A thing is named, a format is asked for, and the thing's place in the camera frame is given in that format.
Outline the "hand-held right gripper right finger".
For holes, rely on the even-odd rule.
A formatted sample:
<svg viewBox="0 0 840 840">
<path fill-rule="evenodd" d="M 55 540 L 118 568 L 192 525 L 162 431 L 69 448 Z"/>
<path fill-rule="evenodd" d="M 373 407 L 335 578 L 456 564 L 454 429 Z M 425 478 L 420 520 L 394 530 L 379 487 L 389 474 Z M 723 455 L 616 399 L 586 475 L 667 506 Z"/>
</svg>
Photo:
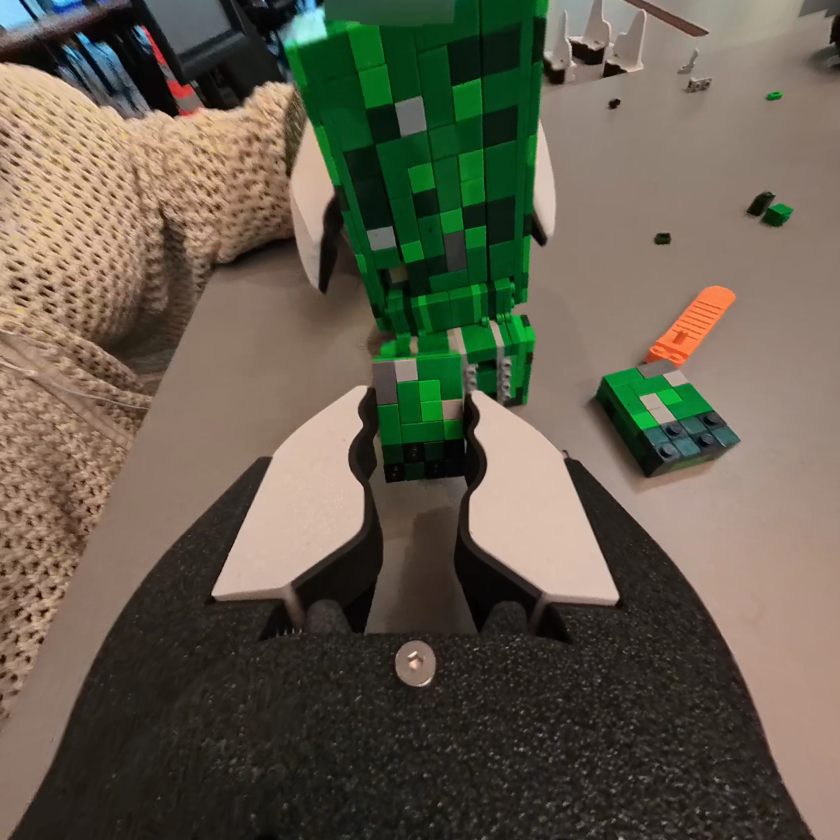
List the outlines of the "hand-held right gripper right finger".
<svg viewBox="0 0 840 840">
<path fill-rule="evenodd" d="M 619 608 L 565 456 L 483 392 L 465 398 L 464 432 L 455 572 L 476 629 L 503 603 L 533 634 L 563 634 L 563 607 Z"/>
</svg>

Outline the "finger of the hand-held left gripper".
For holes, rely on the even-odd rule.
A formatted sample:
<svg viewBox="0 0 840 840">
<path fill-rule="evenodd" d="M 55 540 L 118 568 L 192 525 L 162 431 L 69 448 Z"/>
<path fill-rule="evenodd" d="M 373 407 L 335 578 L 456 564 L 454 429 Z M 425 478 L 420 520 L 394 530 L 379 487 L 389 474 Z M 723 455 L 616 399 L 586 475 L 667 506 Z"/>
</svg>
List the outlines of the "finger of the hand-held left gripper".
<svg viewBox="0 0 840 840">
<path fill-rule="evenodd" d="M 291 170 L 290 204 L 301 264 L 310 284 L 325 294 L 339 256 L 344 221 L 340 195 L 310 122 Z"/>
<path fill-rule="evenodd" d="M 546 140 L 537 140 L 535 156 L 532 237 L 544 247 L 555 232 L 557 219 L 555 179 Z"/>
</svg>

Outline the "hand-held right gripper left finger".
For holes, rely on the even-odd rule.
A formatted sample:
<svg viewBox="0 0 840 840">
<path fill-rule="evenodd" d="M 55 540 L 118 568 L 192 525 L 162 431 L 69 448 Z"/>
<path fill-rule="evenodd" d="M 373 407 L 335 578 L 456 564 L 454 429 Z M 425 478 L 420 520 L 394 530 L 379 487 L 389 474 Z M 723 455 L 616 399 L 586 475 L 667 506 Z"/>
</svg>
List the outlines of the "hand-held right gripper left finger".
<svg viewBox="0 0 840 840">
<path fill-rule="evenodd" d="M 375 391 L 358 385 L 278 447 L 217 577 L 216 602 L 280 601 L 302 629 L 310 607 L 332 601 L 364 633 L 383 565 L 370 484 L 378 427 Z"/>
</svg>

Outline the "green lego creeper figure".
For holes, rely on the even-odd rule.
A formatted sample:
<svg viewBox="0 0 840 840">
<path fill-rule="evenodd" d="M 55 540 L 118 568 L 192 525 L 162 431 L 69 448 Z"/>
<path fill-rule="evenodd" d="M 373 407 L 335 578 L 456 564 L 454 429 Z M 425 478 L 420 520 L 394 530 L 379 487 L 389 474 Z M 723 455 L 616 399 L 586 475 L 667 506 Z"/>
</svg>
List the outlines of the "green lego creeper figure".
<svg viewBox="0 0 840 840">
<path fill-rule="evenodd" d="M 548 2 L 315 2 L 282 43 L 338 194 L 377 328 L 398 340 L 472 328 L 510 339 L 529 399 L 533 190 Z"/>
</svg>

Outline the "green lego leg block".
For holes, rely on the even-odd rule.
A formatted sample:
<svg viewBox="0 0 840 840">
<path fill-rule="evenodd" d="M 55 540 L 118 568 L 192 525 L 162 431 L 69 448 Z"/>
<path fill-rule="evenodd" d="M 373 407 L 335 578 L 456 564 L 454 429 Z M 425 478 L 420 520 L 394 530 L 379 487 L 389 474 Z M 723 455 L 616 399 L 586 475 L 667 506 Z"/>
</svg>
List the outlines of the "green lego leg block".
<svg viewBox="0 0 840 840">
<path fill-rule="evenodd" d="M 741 442 L 668 360 L 605 375 L 595 400 L 646 478 L 709 463 Z"/>
<path fill-rule="evenodd" d="M 379 355 L 373 385 L 385 482 L 465 473 L 464 369 L 455 352 Z"/>
</svg>

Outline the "person's left forearm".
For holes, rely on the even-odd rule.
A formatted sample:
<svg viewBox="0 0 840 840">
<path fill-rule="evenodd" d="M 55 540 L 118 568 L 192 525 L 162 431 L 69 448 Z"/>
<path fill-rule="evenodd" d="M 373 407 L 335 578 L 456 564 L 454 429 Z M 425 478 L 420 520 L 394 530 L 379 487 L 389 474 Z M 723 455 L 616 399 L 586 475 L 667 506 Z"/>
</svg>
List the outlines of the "person's left forearm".
<svg viewBox="0 0 840 840">
<path fill-rule="evenodd" d="M 110 348 L 178 343 L 218 264 L 293 236 L 299 92 L 126 119 L 2 64 L 2 324 Z"/>
</svg>

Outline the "orange traffic cone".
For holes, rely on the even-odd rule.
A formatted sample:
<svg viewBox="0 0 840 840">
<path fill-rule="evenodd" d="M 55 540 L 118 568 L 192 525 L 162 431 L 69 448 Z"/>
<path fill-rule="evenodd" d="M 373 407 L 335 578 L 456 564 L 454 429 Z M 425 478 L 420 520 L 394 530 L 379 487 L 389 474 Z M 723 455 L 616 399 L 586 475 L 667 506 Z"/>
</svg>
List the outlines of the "orange traffic cone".
<svg viewBox="0 0 840 840">
<path fill-rule="evenodd" d="M 193 85 L 189 83 L 183 85 L 175 78 L 174 73 L 172 73 L 172 69 L 167 63 L 160 48 L 156 45 L 150 31 L 146 27 L 142 27 L 142 30 L 151 47 L 152 54 L 161 69 L 167 90 L 174 104 L 174 115 L 176 117 L 186 117 L 203 110 L 203 103 L 198 97 Z"/>
</svg>

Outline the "orange brick separator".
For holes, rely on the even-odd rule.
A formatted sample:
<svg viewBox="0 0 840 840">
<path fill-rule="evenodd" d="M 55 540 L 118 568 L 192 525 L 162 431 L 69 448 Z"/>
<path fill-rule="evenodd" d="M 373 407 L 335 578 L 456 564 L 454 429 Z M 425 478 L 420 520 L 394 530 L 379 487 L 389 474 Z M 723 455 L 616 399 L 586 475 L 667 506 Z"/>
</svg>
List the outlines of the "orange brick separator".
<svg viewBox="0 0 840 840">
<path fill-rule="evenodd" d="M 697 351 L 736 294 L 725 287 L 708 287 L 691 302 L 674 324 L 647 351 L 644 362 L 668 361 L 681 367 Z"/>
</svg>

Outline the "black monitor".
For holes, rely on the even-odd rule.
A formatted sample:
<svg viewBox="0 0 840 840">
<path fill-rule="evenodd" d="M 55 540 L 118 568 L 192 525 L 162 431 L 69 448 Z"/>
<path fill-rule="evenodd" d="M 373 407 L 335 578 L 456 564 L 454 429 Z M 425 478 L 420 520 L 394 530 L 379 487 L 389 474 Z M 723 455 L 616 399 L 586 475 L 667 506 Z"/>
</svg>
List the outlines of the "black monitor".
<svg viewBox="0 0 840 840">
<path fill-rule="evenodd" d="M 132 1 L 168 67 L 181 83 L 213 70 L 252 38 L 233 1 Z"/>
</svg>

